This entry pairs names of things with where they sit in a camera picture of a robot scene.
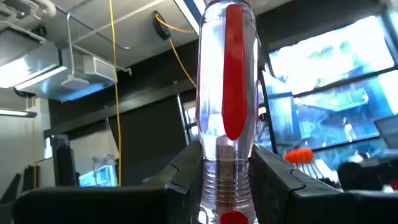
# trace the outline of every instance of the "light fixture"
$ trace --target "light fixture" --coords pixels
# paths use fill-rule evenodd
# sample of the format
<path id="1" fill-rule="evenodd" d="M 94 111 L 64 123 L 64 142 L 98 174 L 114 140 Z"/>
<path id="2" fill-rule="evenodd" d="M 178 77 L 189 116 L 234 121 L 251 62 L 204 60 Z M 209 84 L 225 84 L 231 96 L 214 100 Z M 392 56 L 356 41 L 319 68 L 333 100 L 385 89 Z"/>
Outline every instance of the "light fixture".
<path id="1" fill-rule="evenodd" d="M 37 113 L 33 112 L 33 111 L 23 111 L 23 110 L 12 110 L 12 109 L 7 109 L 7 108 L 0 108 L 0 116 L 35 118 L 37 116 Z"/>

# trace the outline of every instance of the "wall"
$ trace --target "wall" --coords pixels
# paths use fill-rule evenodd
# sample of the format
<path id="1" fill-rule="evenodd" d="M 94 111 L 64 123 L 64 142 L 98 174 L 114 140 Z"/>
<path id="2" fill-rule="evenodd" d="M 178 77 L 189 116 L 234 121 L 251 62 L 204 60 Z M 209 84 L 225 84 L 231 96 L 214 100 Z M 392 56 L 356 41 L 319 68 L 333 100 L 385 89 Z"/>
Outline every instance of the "wall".
<path id="1" fill-rule="evenodd" d="M 43 130 L 48 126 L 42 120 L 47 120 L 48 124 L 49 117 L 46 119 L 48 109 L 43 114 L 40 109 L 45 109 L 46 102 L 36 99 L 35 106 L 30 107 L 30 110 L 39 112 L 34 119 L 0 116 L 0 195 L 3 195 L 16 173 L 21 173 L 25 166 L 44 158 Z M 0 105 L 2 108 L 24 110 L 26 100 L 12 90 L 0 89 Z"/>

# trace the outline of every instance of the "yellow cable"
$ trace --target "yellow cable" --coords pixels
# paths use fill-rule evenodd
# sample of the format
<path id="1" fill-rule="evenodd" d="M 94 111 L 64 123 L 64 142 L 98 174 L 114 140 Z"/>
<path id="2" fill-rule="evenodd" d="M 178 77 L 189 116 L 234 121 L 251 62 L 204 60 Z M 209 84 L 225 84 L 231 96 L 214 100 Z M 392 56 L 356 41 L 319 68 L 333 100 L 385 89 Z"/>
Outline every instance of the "yellow cable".
<path id="1" fill-rule="evenodd" d="M 161 24 L 167 26 L 167 27 L 170 28 L 170 29 L 173 29 L 173 30 L 176 30 L 176 31 L 179 31 L 179 32 L 185 32 L 185 33 L 193 33 L 193 32 L 194 32 L 194 30 L 180 29 L 180 28 L 171 26 L 170 24 L 167 24 L 166 22 L 164 22 L 164 21 L 162 20 L 162 18 L 160 17 L 159 13 L 156 13 L 156 14 L 155 14 L 155 18 L 156 18 Z M 174 44 L 173 44 L 173 42 L 172 42 L 172 39 L 169 38 L 169 41 L 170 41 L 170 45 L 171 45 L 172 48 L 173 48 L 174 55 L 175 55 L 175 57 L 177 58 L 177 60 L 178 60 L 178 62 L 179 62 L 179 64 L 180 64 L 182 70 L 184 71 L 184 73 L 186 74 L 186 76 L 188 77 L 188 79 L 191 81 L 192 85 L 193 85 L 195 88 L 197 88 L 195 82 L 194 82 L 194 81 L 192 80 L 192 78 L 189 76 L 189 74 L 188 74 L 188 72 L 186 71 L 184 65 L 182 64 L 182 62 L 181 62 L 181 60 L 180 60 L 180 57 L 178 56 L 178 53 L 177 53 L 177 51 L 175 50 Z"/>
<path id="2" fill-rule="evenodd" d="M 113 42 L 113 63 L 115 67 L 114 75 L 117 80 L 118 75 L 116 73 L 116 40 L 114 31 L 114 20 L 113 20 L 113 7 L 112 0 L 109 0 L 109 13 L 111 14 L 111 25 L 112 25 L 112 42 Z M 114 93 L 116 98 L 116 121 L 118 126 L 118 151 L 119 151 L 119 165 L 118 165 L 118 186 L 122 186 L 122 134 L 120 128 L 120 114 L 119 114 L 119 93 L 118 93 L 118 83 L 114 84 Z"/>
<path id="3" fill-rule="evenodd" d="M 195 88 L 197 88 L 197 85 L 196 85 L 195 82 L 192 80 L 192 78 L 189 76 L 189 74 L 188 74 L 188 72 L 186 71 L 184 65 L 182 64 L 182 62 L 181 62 L 181 60 L 180 60 L 180 57 L 178 56 L 178 53 L 177 53 L 177 51 L 175 50 L 174 44 L 173 44 L 173 42 L 172 42 L 172 39 L 169 38 L 169 41 L 170 41 L 170 45 L 171 45 L 172 48 L 173 48 L 175 57 L 177 58 L 179 64 L 181 65 L 182 70 L 185 72 L 186 76 L 187 76 L 188 79 L 191 81 L 192 85 L 193 85 Z"/>
<path id="4" fill-rule="evenodd" d="M 163 19 L 160 17 L 159 13 L 155 14 L 156 19 L 163 25 L 167 26 L 170 29 L 173 29 L 175 31 L 179 31 L 179 32 L 184 32 L 184 33 L 188 33 L 191 34 L 194 32 L 194 30 L 186 30 L 186 29 L 181 29 L 181 28 L 177 28 L 175 26 L 171 26 L 170 24 L 167 24 L 165 21 L 163 21 Z"/>

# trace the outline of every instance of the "pipe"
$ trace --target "pipe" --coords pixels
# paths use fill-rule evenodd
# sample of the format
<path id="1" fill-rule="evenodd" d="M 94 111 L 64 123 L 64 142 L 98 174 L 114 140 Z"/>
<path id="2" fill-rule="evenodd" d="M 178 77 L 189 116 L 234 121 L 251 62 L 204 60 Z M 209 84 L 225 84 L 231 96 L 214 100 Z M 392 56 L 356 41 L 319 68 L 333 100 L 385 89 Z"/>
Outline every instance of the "pipe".
<path id="1" fill-rule="evenodd" d="M 80 51 L 82 51 L 83 53 L 86 53 L 86 54 L 91 55 L 91 56 L 94 56 L 94 57 L 98 57 L 99 59 L 104 60 L 104 61 L 108 61 L 108 60 L 106 60 L 106 59 L 104 59 L 104 58 L 99 57 L 98 55 L 94 54 L 93 52 L 90 52 L 90 51 L 84 49 L 83 47 L 80 47 L 80 46 L 78 46 L 78 45 L 73 45 L 73 47 L 76 48 L 76 49 L 78 49 L 78 50 L 80 50 Z M 124 68 L 124 67 L 122 67 L 122 66 L 120 66 L 120 65 L 116 65 L 116 68 L 119 69 L 119 70 L 122 70 L 122 71 L 124 71 L 124 72 L 128 72 L 128 74 L 129 74 L 130 76 L 132 75 L 131 68 Z"/>
<path id="2" fill-rule="evenodd" d="M 151 2 L 151 3 L 147 4 L 147 5 L 145 5 L 144 7 L 141 7 L 141 8 L 139 8 L 139 9 L 135 10 L 135 11 L 130 12 L 129 14 L 126 14 L 126 15 L 124 15 L 124 16 L 122 16 L 122 17 L 116 19 L 116 20 L 113 22 L 113 24 L 116 25 L 117 23 L 119 23 L 119 22 L 121 22 L 121 21 L 124 21 L 124 20 L 126 20 L 126 19 L 128 19 L 128 18 L 130 18 L 130 17 L 132 17 L 132 16 L 134 16 L 134 15 L 136 15 L 136 14 L 142 12 L 142 11 L 145 11 L 145 10 L 147 10 L 147 9 L 150 9 L 150 8 L 156 6 L 157 4 L 159 4 L 159 3 L 161 3 L 161 2 L 164 2 L 164 1 L 165 1 L 165 0 L 156 0 L 156 1 L 153 1 L 153 2 Z M 89 32 L 89 33 L 87 33 L 87 34 L 85 34 L 85 35 L 83 35 L 83 36 L 77 38 L 77 39 L 74 40 L 72 43 L 75 44 L 75 43 L 77 43 L 77 42 L 79 42 L 79 41 L 81 41 L 81 40 L 84 40 L 84 39 L 86 39 L 87 37 L 89 37 L 89 36 L 91 36 L 91 35 L 93 35 L 93 34 L 98 33 L 99 31 L 102 31 L 102 30 L 104 30 L 104 29 L 106 29 L 106 28 L 109 28 L 110 26 L 111 26 L 110 23 L 109 23 L 109 24 L 106 24 L 106 25 L 103 25 L 102 27 L 97 28 L 97 29 L 95 29 L 95 30 L 93 30 L 93 31 L 91 31 L 91 32 Z"/>
<path id="3" fill-rule="evenodd" d="M 56 7 L 59 11 L 61 11 L 62 13 L 64 13 L 65 15 L 68 14 L 68 12 L 67 12 L 66 10 L 62 9 L 61 7 L 59 7 L 59 6 L 55 6 L 55 7 Z M 91 31 L 94 30 L 94 28 L 88 26 L 87 24 L 85 24 L 84 22 L 82 22 L 82 21 L 79 20 L 78 18 L 74 17 L 73 15 L 71 15 L 70 17 L 71 17 L 73 20 L 75 20 L 76 22 L 78 22 L 80 25 L 82 25 L 83 27 L 86 27 L 87 29 L 89 29 L 89 30 L 91 30 Z M 102 37 L 103 39 L 105 39 L 105 40 L 108 41 L 109 43 L 113 43 L 113 41 L 112 41 L 111 39 L 107 38 L 107 37 L 104 36 L 103 34 L 97 33 L 97 35 L 100 36 L 100 37 Z M 116 44 L 116 46 L 117 46 L 119 49 L 122 49 L 122 50 L 129 50 L 129 49 L 131 48 L 131 47 L 123 47 L 123 46 L 119 45 L 118 43 L 115 43 L 115 44 Z"/>
<path id="4" fill-rule="evenodd" d="M 29 31 L 29 30 L 25 30 L 24 28 L 21 28 L 21 27 L 19 27 L 19 26 L 17 26 L 17 25 L 14 25 L 14 24 L 10 23 L 9 21 L 0 21 L 0 24 L 5 24 L 5 25 L 7 25 L 8 27 L 13 28 L 14 30 L 18 30 L 19 32 L 23 32 L 23 33 L 25 33 L 25 34 L 27 34 L 27 35 L 29 35 L 29 36 L 31 36 L 31 37 L 37 39 L 37 40 L 40 41 L 41 43 L 47 41 L 44 37 L 41 37 L 41 36 L 39 36 L 39 35 L 37 35 L 37 34 L 32 33 L 32 32 Z"/>

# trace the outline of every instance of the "orange object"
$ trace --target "orange object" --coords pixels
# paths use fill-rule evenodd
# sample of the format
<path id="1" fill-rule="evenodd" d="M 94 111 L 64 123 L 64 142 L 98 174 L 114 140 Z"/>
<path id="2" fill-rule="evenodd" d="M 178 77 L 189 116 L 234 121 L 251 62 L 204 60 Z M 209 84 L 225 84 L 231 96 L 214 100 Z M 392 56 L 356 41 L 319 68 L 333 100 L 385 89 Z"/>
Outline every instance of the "orange object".
<path id="1" fill-rule="evenodd" d="M 285 159 L 291 164 L 307 163 L 313 160 L 311 149 L 294 149 L 285 155 Z"/>

